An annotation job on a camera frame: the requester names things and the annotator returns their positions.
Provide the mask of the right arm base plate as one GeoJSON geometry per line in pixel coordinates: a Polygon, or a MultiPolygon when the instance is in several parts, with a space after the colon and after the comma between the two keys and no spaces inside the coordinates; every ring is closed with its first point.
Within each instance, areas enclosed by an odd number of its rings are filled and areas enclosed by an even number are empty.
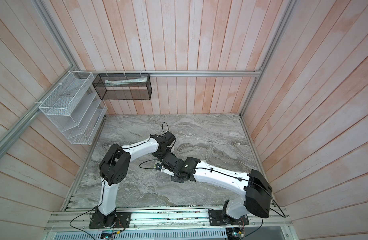
{"type": "Polygon", "coordinates": [[[247,217],[240,217],[239,219],[233,219],[228,216],[223,210],[208,209],[209,222],[211,226],[248,226],[249,219],[247,217]]]}

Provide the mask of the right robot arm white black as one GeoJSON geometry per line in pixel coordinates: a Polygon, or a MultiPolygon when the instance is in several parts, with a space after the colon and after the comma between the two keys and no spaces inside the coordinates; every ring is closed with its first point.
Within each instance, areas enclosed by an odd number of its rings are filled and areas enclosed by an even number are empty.
{"type": "Polygon", "coordinates": [[[261,172],[229,171],[196,158],[188,157],[183,161],[173,154],[168,154],[162,164],[174,174],[174,182],[208,183],[238,194],[238,198],[226,203],[224,214],[229,218],[237,220],[248,213],[263,219],[269,218],[272,187],[261,172]]]}

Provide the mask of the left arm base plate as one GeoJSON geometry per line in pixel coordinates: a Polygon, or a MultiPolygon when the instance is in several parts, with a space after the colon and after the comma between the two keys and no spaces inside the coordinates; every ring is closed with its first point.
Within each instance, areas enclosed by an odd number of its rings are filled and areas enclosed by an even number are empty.
{"type": "Polygon", "coordinates": [[[104,216],[100,211],[95,211],[92,215],[89,229],[103,228],[121,228],[126,229],[130,226],[131,212],[116,212],[113,211],[107,216],[104,216]]]}

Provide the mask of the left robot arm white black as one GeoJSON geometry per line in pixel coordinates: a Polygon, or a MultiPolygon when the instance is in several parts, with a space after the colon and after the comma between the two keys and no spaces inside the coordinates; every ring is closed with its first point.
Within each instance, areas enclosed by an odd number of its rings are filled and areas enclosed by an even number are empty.
{"type": "Polygon", "coordinates": [[[107,217],[116,210],[119,183],[125,179],[132,161],[148,154],[162,160],[171,152],[175,141],[175,136],[167,131],[162,135],[150,135],[146,140],[135,144],[111,145],[99,165],[102,188],[98,212],[107,217]]]}

